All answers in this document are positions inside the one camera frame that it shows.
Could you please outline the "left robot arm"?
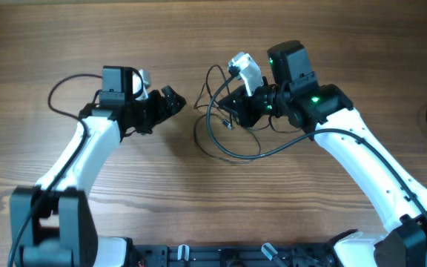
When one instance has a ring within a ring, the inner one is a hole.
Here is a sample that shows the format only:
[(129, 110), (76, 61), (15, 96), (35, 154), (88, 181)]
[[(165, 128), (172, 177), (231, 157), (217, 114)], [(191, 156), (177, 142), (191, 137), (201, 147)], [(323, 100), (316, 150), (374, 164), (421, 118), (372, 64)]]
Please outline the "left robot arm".
[(88, 196), (107, 158), (125, 137), (151, 134), (184, 108), (170, 86), (148, 92), (147, 72), (105, 66), (101, 89), (78, 114), (53, 112), (77, 121), (76, 132), (51, 169), (34, 186), (10, 196), (12, 245), (9, 266), (146, 266), (129, 237), (98, 235)]

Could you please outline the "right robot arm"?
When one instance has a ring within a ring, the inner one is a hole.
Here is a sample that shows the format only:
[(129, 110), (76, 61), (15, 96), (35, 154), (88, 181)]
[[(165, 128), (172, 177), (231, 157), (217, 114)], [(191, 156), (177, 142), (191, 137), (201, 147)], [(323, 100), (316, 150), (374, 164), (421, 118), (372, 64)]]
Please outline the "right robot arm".
[(427, 266), (427, 188), (380, 144), (353, 102), (333, 84), (321, 85), (297, 40), (268, 49), (274, 83), (244, 52), (228, 63), (241, 85), (213, 103), (244, 128), (265, 115), (288, 119), (332, 155), (374, 206), (384, 234), (344, 232), (325, 244), (325, 266)]

